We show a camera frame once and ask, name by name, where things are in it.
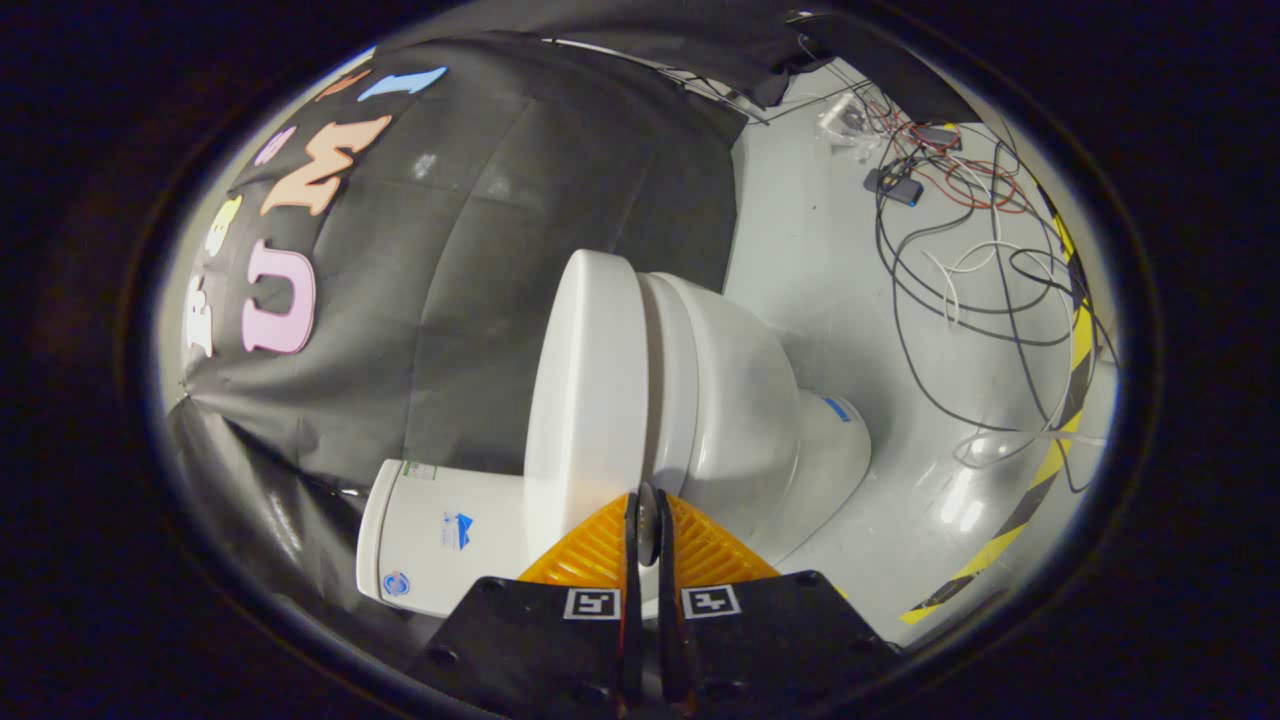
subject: pink letter u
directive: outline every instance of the pink letter u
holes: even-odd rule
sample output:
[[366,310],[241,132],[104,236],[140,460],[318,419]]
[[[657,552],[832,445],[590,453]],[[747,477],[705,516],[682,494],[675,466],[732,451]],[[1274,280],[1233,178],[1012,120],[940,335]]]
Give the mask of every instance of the pink letter u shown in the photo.
[[265,347],[276,352],[297,352],[311,336],[311,320],[316,309],[316,277],[311,263],[297,252],[288,250],[269,250],[266,241],[253,243],[248,256],[248,282],[257,282],[261,275],[276,275],[293,286],[293,305],[289,311],[279,315],[260,310],[253,299],[244,300],[244,313],[241,319],[241,337],[244,350]]

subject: blue letter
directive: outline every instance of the blue letter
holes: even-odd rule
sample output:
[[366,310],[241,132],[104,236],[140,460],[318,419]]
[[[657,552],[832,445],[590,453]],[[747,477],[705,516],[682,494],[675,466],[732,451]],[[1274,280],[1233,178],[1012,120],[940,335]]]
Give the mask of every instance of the blue letter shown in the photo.
[[399,92],[402,90],[407,90],[411,94],[417,92],[439,79],[447,69],[448,68],[435,68],[434,70],[415,73],[411,76],[387,76],[375,82],[369,90],[361,92],[356,101],[367,100],[374,95],[381,95],[384,92]]

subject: plastic bag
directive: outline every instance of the plastic bag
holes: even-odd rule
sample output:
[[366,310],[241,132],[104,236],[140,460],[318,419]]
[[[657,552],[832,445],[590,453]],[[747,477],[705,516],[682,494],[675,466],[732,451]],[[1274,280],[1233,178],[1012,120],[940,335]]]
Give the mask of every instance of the plastic bag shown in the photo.
[[842,94],[818,117],[818,136],[832,145],[852,147],[854,156],[865,160],[884,142],[884,136],[874,129],[860,105],[852,92]]

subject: blue logo sticker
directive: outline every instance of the blue logo sticker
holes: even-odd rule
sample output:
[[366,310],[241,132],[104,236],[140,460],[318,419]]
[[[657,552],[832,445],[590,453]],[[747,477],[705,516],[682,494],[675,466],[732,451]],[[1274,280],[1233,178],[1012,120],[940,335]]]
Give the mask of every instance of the blue logo sticker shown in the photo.
[[445,512],[440,524],[440,547],[462,550],[471,542],[467,530],[474,520],[461,512]]
[[836,402],[831,397],[823,397],[823,400],[827,401],[827,405],[831,405],[831,409],[836,411],[836,415],[840,415],[841,423],[849,421],[849,413],[845,413],[845,409],[840,406],[840,402]]
[[392,573],[383,578],[383,589],[392,597],[398,597],[408,592],[408,578],[404,573]]
[[458,512],[458,550],[462,550],[471,542],[467,537],[467,530],[471,528],[471,518]]

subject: sticker on toilet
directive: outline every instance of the sticker on toilet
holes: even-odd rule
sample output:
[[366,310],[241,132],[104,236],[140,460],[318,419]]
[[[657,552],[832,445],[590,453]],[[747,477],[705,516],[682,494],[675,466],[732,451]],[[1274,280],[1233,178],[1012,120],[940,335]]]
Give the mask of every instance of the sticker on toilet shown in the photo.
[[390,573],[383,578],[383,591],[392,597],[408,593],[408,577],[404,573]]
[[440,547],[462,550],[471,542],[467,530],[471,529],[471,518],[461,512],[444,512],[440,524]]
[[403,474],[406,478],[417,478],[420,480],[434,480],[435,465],[428,465],[425,462],[404,462]]
[[854,414],[852,413],[854,409],[850,407],[849,402],[846,402],[844,398],[823,397],[822,400],[826,401],[827,405],[831,405],[831,409],[836,411],[836,416],[840,418],[841,423],[847,423],[852,419],[851,415]]

